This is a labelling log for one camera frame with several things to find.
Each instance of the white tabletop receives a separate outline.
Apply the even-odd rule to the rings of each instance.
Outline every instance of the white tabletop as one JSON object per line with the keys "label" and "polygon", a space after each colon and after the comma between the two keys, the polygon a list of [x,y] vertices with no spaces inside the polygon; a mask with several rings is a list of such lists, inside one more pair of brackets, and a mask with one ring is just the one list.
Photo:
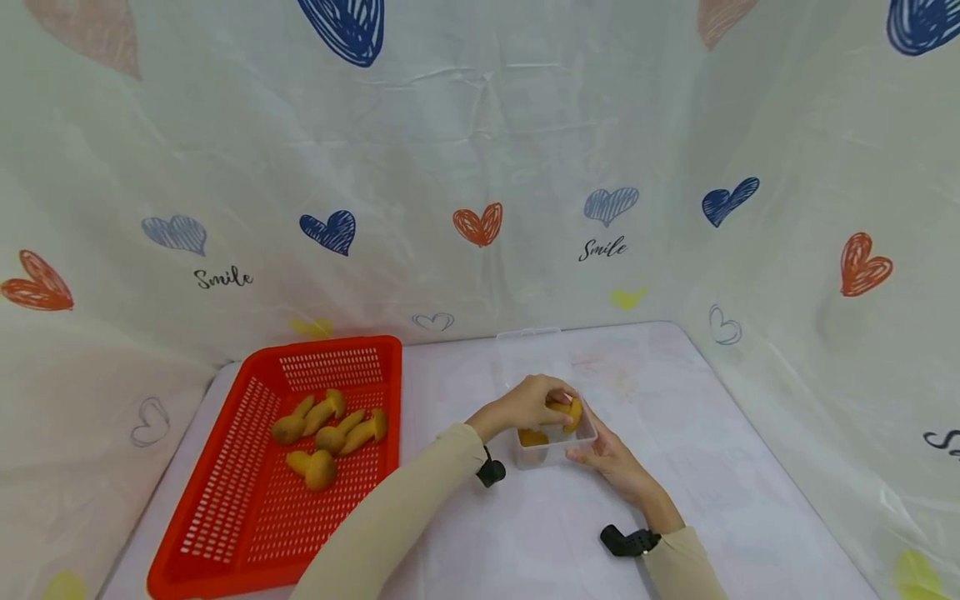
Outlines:
{"label": "white tabletop", "polygon": [[[603,419],[671,493],[700,533],[731,599],[876,600],[876,595],[673,324],[564,334],[575,381]],[[403,350],[401,462],[503,392],[494,340]],[[147,570],[216,420],[238,364],[225,367],[174,457],[104,600],[145,595]],[[471,481],[449,499],[396,571],[385,600],[649,598],[635,561],[598,536],[642,521],[600,479],[573,465],[518,471],[508,435],[490,450],[507,478]],[[281,600],[290,588],[242,596]]]}

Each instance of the yellow heart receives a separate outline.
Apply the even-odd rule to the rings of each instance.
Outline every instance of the yellow heart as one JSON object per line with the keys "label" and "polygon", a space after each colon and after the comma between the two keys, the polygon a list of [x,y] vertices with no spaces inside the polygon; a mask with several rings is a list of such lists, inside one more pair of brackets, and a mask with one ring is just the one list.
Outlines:
{"label": "yellow heart", "polygon": [[949,600],[940,593],[940,578],[923,554],[904,550],[894,565],[894,587],[902,600]]}
{"label": "yellow heart", "polygon": [[313,323],[304,323],[300,319],[294,319],[289,325],[294,333],[311,340],[329,340],[333,337],[333,323],[327,319],[319,319]]}
{"label": "yellow heart", "polygon": [[73,571],[57,573],[47,584],[47,589],[43,591],[43,600],[84,600],[85,598],[84,580]]}
{"label": "yellow heart", "polygon": [[613,290],[610,294],[610,302],[620,310],[631,310],[636,306],[640,299],[647,293],[647,288],[641,287],[635,292],[624,292],[623,290]]}

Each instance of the pink heart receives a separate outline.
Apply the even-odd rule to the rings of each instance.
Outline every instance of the pink heart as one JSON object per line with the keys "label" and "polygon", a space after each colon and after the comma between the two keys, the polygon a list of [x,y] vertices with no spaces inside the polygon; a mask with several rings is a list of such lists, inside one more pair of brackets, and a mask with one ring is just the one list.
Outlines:
{"label": "pink heart", "polygon": [[127,0],[24,0],[24,5],[64,46],[140,79],[136,29]]}
{"label": "pink heart", "polygon": [[756,6],[757,0],[700,0],[697,29],[708,50]]}

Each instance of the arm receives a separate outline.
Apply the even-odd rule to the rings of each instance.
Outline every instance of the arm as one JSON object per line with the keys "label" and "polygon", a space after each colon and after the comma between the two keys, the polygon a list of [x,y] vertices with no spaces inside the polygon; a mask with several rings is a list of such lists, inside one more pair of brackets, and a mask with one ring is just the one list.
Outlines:
{"label": "arm", "polygon": [[376,600],[441,503],[487,460],[483,441],[455,423],[394,471],[324,544],[290,600]]}
{"label": "arm", "polygon": [[643,559],[660,600],[727,600],[707,550],[686,526],[670,495],[637,461],[620,438],[589,412],[597,441],[588,452],[571,451],[567,458],[596,469],[660,534],[660,543]]}
{"label": "arm", "polygon": [[290,600],[376,600],[440,505],[487,461],[484,444],[509,427],[569,422],[569,416],[546,407],[548,397],[569,402],[564,393],[575,394],[559,379],[531,375],[466,423],[451,425],[353,509],[307,567]]}

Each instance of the person's left hand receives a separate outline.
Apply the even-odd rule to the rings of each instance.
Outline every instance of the person's left hand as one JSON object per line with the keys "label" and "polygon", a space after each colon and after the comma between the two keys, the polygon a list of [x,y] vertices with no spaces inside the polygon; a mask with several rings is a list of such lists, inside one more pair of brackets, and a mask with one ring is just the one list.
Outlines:
{"label": "person's left hand", "polygon": [[546,407],[547,400],[569,404],[577,391],[568,383],[548,375],[527,375],[518,386],[500,399],[481,408],[467,420],[484,444],[504,429],[540,429],[551,423],[569,424],[570,415]]}

